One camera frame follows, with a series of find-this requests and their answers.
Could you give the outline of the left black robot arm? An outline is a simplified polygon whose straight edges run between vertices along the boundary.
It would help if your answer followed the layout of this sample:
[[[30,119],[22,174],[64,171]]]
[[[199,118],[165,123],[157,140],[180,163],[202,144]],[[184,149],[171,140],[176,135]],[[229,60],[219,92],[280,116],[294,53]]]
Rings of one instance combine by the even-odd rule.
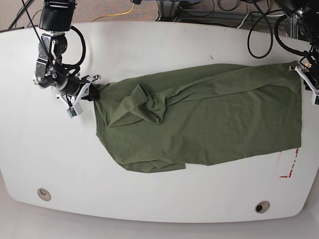
[[[275,3],[285,15],[280,16],[274,25],[274,35],[278,44],[286,51],[301,57],[301,74],[308,90],[319,94],[319,2],[317,0],[277,0]],[[297,32],[310,43],[310,50],[299,51],[284,44],[278,33],[279,25],[287,17],[296,20]]]

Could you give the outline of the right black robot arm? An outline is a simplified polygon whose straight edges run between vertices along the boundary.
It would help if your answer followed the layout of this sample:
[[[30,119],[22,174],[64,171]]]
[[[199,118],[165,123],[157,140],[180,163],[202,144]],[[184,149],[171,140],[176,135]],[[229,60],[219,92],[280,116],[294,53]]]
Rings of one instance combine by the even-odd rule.
[[[66,105],[71,117],[83,112],[81,100],[96,101],[100,98],[93,83],[101,78],[100,75],[80,77],[80,66],[86,56],[86,43],[82,33],[71,24],[75,7],[74,0],[44,1],[39,28],[45,32],[38,36],[38,59],[33,79],[42,89],[55,89],[56,97]],[[67,49],[65,33],[70,30],[80,37],[82,54],[77,63],[64,64],[62,55]]]

